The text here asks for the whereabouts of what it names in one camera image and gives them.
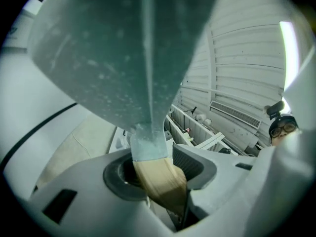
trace black slot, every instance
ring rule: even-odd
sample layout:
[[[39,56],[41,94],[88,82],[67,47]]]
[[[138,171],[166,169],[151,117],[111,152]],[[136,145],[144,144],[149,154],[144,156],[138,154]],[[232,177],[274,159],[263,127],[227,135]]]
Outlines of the black slot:
[[[37,191],[38,189],[39,189],[38,186],[35,185],[34,190],[33,190],[33,193],[34,193],[35,191]]]
[[[62,190],[44,209],[43,213],[59,224],[76,195],[76,191]]]
[[[196,224],[197,222],[199,222],[199,218],[190,209],[188,209],[188,212],[186,214],[186,220],[182,222],[182,224],[183,224],[182,229],[190,227],[190,226]]]
[[[173,150],[173,164],[182,169],[187,181],[200,175],[204,170],[202,163],[177,149]]]
[[[238,163],[235,165],[238,168],[243,168],[245,170],[251,170],[252,169],[252,165],[246,164],[246,163]]]

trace black cable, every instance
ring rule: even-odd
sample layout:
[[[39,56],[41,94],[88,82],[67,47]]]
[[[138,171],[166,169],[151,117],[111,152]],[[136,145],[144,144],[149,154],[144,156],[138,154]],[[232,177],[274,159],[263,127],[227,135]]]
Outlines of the black cable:
[[[26,135],[22,137],[11,149],[10,151],[5,155],[2,162],[0,163],[0,172],[2,173],[4,171],[5,166],[9,162],[9,160],[12,158],[14,153],[26,142],[34,133],[36,133],[38,130],[40,130],[44,125],[46,125],[48,122],[50,122],[52,119],[56,118],[57,116],[61,115],[66,110],[69,110],[71,107],[77,105],[77,103],[74,103],[72,105],[69,105],[62,110],[56,112],[55,114],[51,115],[47,119],[45,119],[42,123],[35,126],[31,131],[29,131]]]
[[[193,109],[191,109],[191,110],[186,110],[186,111],[183,111],[183,112],[185,113],[185,112],[191,111],[191,113],[192,113],[192,115],[193,115],[193,113],[196,111],[196,109],[197,109],[197,107],[195,106]]]

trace gray plastic part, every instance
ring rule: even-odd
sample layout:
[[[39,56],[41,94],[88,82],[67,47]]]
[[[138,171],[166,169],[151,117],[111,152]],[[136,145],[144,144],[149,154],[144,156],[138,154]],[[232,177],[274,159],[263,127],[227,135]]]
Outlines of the gray plastic part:
[[[316,178],[316,131],[289,134],[276,148],[246,236],[267,236],[291,214]]]
[[[58,237],[69,237],[73,236],[73,230],[71,229],[63,229],[57,226],[57,224],[50,220],[48,217],[43,215],[41,211],[36,209],[34,205],[30,204],[28,201],[17,197],[18,202],[21,204],[23,209],[30,215],[30,217],[50,236],[58,236]],[[76,233],[76,237],[84,237],[81,233]]]
[[[187,209],[200,221],[177,235],[242,237],[269,234],[293,211],[315,181],[315,137],[315,131],[290,134],[280,146],[263,149],[258,158],[176,145],[178,150],[195,155],[196,160],[202,157],[216,165],[215,177],[202,185],[202,189],[191,190],[188,195]],[[77,163],[36,191],[28,203],[35,219],[45,228],[47,221],[39,219],[39,212],[62,189],[70,189],[77,191],[77,195],[60,225],[56,225],[63,233],[71,236],[173,235],[145,201],[123,200],[104,184],[104,168],[126,154],[127,151],[120,151]],[[236,167],[238,163],[253,167],[249,171]]]
[[[69,236],[155,236],[172,234],[149,209],[145,201],[126,201],[111,192],[103,181],[103,171],[126,151],[79,162],[30,198],[34,211],[43,211],[62,189],[77,191],[57,229]]]
[[[103,180],[108,188],[118,197],[129,201],[147,201],[146,192],[140,188],[133,166],[130,149],[126,154],[108,164],[103,172]]]
[[[173,146],[173,164],[181,168],[187,179],[187,190],[205,188],[216,175],[216,165],[179,145]]]

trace white plastic machine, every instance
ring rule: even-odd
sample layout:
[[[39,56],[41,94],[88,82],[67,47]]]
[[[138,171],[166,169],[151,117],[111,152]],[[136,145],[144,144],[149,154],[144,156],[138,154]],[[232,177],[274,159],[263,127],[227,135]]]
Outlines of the white plastic machine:
[[[178,1],[181,12],[185,7]],[[75,164],[29,201],[20,202],[53,236],[266,236],[293,212],[315,181],[316,120],[305,112],[301,98],[297,100],[304,92],[311,96],[308,108],[316,108],[316,86],[310,79],[316,78],[315,64],[313,47],[285,93],[300,132],[280,146],[263,149],[257,158],[173,146],[173,163],[188,181],[184,217],[170,214],[177,233],[149,209],[128,148]]]

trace curved white surface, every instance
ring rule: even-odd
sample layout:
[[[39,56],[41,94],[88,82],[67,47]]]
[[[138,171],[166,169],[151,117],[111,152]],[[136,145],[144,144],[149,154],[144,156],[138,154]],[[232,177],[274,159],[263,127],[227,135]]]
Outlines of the curved white surface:
[[[49,81],[23,50],[0,57],[0,160],[25,134],[74,101]]]
[[[116,127],[90,114],[60,144],[36,186],[41,189],[70,166],[87,159],[103,156],[109,151]]]
[[[90,112],[76,105],[33,134],[13,155],[4,176],[16,196],[28,199],[46,164]]]

